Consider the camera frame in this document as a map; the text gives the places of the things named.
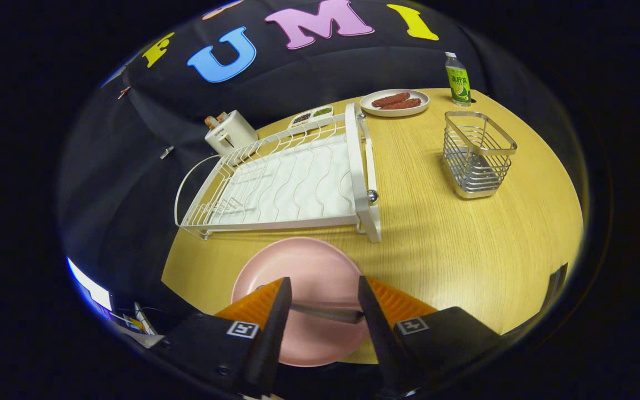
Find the white dish rack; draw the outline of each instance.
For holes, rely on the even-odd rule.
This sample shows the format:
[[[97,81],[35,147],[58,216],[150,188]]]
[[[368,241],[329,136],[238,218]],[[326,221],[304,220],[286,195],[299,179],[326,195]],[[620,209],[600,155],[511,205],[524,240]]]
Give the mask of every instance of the white dish rack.
[[[360,107],[278,132],[221,157],[177,226],[216,231],[356,225],[381,240],[372,140]]]

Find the stainless steel utensil holder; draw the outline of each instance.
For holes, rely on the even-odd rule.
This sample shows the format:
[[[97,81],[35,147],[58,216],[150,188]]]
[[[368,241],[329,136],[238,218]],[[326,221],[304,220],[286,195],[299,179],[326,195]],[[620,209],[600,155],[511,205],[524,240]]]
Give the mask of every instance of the stainless steel utensil holder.
[[[463,198],[493,195],[508,174],[518,144],[480,112],[447,111],[445,118],[442,162],[455,193]]]

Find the green sauce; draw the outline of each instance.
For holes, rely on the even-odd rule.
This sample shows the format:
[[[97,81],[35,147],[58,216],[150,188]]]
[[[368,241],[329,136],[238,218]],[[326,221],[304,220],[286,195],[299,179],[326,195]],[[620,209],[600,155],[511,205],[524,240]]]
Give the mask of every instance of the green sauce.
[[[331,108],[318,109],[318,111],[315,111],[315,114],[313,114],[313,117],[322,116],[322,114],[327,114],[330,111],[332,111]]]

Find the letter m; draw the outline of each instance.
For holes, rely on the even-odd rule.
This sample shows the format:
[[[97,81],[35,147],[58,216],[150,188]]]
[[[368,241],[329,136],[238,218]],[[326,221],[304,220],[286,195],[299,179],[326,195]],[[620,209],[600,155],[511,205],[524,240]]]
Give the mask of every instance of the letter m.
[[[266,22],[275,22],[290,40],[286,45],[290,50],[302,48],[315,42],[313,36],[306,35],[300,28],[313,32],[325,39],[332,36],[332,23],[339,26],[337,33],[343,36],[366,35],[374,29],[366,25],[355,11],[350,8],[348,0],[325,0],[320,2],[317,15],[294,8],[286,8],[267,16]]]

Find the plastic bottle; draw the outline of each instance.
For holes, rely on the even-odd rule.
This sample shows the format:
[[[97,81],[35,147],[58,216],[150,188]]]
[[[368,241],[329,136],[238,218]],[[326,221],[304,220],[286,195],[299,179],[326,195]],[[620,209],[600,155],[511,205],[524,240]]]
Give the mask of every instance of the plastic bottle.
[[[449,75],[451,99],[459,106],[471,105],[471,86],[468,82],[468,71],[456,58],[455,53],[446,52],[446,72]]]

